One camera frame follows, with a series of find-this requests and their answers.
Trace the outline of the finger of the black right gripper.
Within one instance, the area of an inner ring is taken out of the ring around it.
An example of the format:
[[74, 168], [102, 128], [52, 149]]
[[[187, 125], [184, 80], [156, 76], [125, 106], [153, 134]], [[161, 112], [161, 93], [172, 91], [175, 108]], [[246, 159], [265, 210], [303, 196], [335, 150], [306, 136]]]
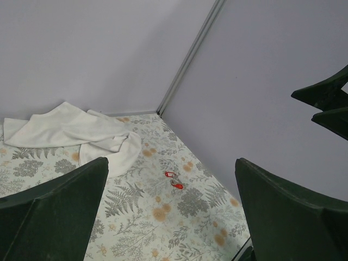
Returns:
[[347, 107], [317, 113], [311, 120], [347, 140]]
[[347, 107], [347, 66], [333, 76], [314, 85], [298, 89], [291, 97], [322, 111]]

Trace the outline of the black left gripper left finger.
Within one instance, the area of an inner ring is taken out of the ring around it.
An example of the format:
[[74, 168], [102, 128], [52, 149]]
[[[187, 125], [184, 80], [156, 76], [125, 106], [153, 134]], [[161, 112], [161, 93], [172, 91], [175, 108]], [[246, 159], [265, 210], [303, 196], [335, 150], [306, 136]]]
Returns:
[[1, 260], [83, 260], [107, 181], [99, 157], [1, 198]]

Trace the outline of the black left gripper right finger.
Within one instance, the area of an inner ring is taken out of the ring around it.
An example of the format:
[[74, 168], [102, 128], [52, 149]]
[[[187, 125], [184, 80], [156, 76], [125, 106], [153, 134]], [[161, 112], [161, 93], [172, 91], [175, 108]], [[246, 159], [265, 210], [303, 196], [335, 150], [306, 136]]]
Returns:
[[235, 177], [251, 243], [240, 260], [347, 260], [347, 202], [278, 177], [247, 159]]

